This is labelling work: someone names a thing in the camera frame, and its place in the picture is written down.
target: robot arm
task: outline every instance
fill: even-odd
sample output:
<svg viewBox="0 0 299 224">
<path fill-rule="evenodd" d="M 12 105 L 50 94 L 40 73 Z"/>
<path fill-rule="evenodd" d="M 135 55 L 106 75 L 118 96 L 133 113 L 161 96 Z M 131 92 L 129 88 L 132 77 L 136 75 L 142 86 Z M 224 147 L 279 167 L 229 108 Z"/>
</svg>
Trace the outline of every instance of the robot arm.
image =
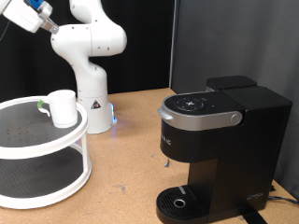
<svg viewBox="0 0 299 224">
<path fill-rule="evenodd" d="M 35 33 L 39 27 L 57 34 L 59 27 L 49 18 L 52 7 L 44 0 L 0 0 L 0 15 Z"/>
</svg>

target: table surface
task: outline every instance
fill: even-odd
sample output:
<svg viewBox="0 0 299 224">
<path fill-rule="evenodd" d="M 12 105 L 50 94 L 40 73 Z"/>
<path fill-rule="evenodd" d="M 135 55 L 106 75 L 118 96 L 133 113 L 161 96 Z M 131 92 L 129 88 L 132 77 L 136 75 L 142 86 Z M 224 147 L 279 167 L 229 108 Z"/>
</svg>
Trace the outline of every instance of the table surface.
<svg viewBox="0 0 299 224">
<path fill-rule="evenodd" d="M 93 170 L 86 185 L 60 203 L 31 210 L 0 209 L 0 224 L 103 223 L 159 224 L 156 199 L 165 189 L 187 183 L 189 164 L 170 161 L 160 150 L 157 109 L 170 89 L 109 95 L 119 120 L 111 130 L 88 135 Z M 278 183 L 271 196 L 292 198 Z M 298 224 L 299 206 L 268 202 L 260 211 L 269 223 Z M 246 224 L 242 217 L 217 223 Z"/>
</svg>

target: black wall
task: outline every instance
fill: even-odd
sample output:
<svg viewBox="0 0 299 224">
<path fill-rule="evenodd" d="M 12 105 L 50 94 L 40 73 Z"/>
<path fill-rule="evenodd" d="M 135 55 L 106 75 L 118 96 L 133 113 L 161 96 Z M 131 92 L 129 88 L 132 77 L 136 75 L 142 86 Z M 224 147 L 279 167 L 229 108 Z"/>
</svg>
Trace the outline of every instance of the black wall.
<svg viewBox="0 0 299 224">
<path fill-rule="evenodd" d="M 275 179 L 299 199 L 299 2 L 178 0 L 172 88 L 246 76 L 293 101 Z"/>
<path fill-rule="evenodd" d="M 77 24 L 68 0 L 49 0 L 58 25 Z M 102 0 L 106 14 L 127 34 L 119 55 L 91 58 L 107 71 L 108 93 L 168 87 L 175 0 Z M 8 20 L 0 17 L 0 35 Z M 76 90 L 70 65 L 50 45 L 50 33 L 36 34 L 13 22 L 0 42 L 0 102 L 17 97 Z"/>
</svg>

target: button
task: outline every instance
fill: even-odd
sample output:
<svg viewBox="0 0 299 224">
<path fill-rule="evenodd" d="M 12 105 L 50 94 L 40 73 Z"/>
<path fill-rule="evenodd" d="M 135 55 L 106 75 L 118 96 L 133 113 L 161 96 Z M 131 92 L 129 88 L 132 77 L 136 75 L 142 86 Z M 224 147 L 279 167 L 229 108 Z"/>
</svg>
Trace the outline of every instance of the button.
<svg viewBox="0 0 299 224">
<path fill-rule="evenodd" d="M 182 105 L 182 104 L 183 104 L 183 102 L 180 100 L 175 101 L 175 105 Z"/>
<path fill-rule="evenodd" d="M 231 117 L 232 124 L 236 125 L 242 120 L 242 115 L 240 114 L 233 114 Z"/>
</svg>

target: black coffee maker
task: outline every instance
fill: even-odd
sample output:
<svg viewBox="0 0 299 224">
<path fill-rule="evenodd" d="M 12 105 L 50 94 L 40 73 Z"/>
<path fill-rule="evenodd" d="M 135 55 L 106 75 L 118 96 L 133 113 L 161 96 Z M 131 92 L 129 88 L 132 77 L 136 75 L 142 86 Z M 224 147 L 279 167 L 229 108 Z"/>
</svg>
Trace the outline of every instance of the black coffee maker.
<svg viewBox="0 0 299 224">
<path fill-rule="evenodd" d="M 207 81 L 158 109 L 161 150 L 189 162 L 188 184 L 157 198 L 165 224 L 202 224 L 265 208 L 292 102 L 246 77 Z"/>
</svg>

